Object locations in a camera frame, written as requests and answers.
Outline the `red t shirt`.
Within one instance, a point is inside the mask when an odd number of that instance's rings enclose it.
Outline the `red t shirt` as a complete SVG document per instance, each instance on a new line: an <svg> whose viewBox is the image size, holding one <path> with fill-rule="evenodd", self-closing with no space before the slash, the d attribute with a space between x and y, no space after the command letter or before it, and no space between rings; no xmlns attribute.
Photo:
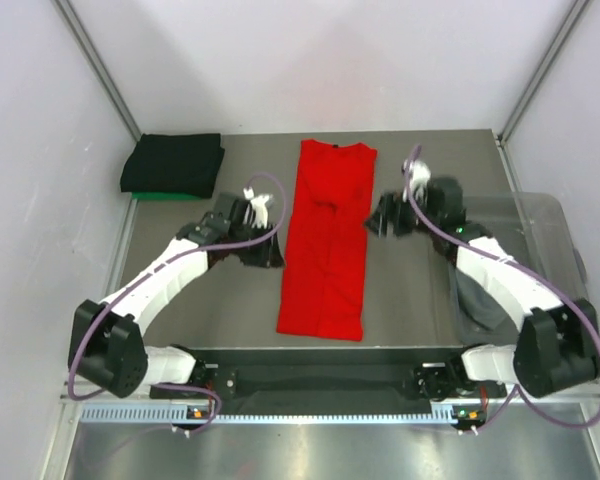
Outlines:
<svg viewBox="0 0 600 480"><path fill-rule="evenodd" d="M359 342L377 151L301 142L276 330Z"/></svg>

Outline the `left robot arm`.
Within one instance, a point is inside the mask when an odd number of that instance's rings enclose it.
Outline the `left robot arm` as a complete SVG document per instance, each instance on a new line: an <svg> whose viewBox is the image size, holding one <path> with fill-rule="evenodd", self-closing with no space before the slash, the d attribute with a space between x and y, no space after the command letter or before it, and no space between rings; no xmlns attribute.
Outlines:
<svg viewBox="0 0 600 480"><path fill-rule="evenodd" d="M270 194L246 188L221 194L199 221L181 227L165 250L126 286L75 310L68 354L68 393L82 377L118 398L141 386L170 384L185 396L206 387L203 363L183 346L150 347L144 335L158 314L191 282L234 255L249 267L285 265L269 220Z"/></svg>

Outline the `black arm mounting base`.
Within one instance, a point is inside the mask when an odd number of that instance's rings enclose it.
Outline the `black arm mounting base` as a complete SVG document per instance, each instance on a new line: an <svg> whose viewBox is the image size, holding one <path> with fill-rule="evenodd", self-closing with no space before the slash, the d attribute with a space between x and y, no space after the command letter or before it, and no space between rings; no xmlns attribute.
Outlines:
<svg viewBox="0 0 600 480"><path fill-rule="evenodd" d="M194 348L193 383L226 415L428 413L435 401L501 399L494 381L469 384L458 347Z"/></svg>

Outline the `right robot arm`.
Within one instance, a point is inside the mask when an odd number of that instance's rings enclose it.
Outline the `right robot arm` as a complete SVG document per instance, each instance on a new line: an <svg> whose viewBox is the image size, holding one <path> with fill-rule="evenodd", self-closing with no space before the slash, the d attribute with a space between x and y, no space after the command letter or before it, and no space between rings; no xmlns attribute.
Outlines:
<svg viewBox="0 0 600 480"><path fill-rule="evenodd" d="M600 378L597 314L588 300L558 295L491 230L469 220L455 178L433 177L412 193L413 200L384 193L364 226L378 237L426 234L448 262L459 309L484 333L446 362L454 393L467 396L492 381L541 398Z"/></svg>

